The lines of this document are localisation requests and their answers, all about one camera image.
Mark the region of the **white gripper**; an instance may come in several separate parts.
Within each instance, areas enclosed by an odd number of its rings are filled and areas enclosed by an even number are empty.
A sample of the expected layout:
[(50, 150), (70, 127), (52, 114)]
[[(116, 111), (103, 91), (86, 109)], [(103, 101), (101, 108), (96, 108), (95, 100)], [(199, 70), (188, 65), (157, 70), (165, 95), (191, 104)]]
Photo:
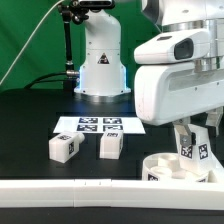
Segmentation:
[(140, 65), (134, 80), (136, 114), (151, 125), (174, 121), (181, 146), (196, 143), (189, 116), (202, 112), (208, 111), (206, 125), (219, 135), (224, 67), (196, 68), (196, 61), (209, 52), (210, 41), (206, 29), (182, 30), (161, 33), (134, 51), (135, 62)]

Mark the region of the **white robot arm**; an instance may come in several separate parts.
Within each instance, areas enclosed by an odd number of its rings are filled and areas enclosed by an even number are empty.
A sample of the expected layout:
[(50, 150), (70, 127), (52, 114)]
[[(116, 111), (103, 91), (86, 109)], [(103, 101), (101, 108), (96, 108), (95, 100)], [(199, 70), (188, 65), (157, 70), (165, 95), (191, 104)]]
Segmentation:
[[(103, 10), (112, 0), (78, 0), (89, 10), (86, 59), (75, 90), (95, 99), (127, 93), (120, 61), (121, 28)], [(142, 13), (162, 27), (134, 50), (136, 115), (162, 125), (206, 112), (218, 123), (224, 107), (224, 0), (141, 0)]]

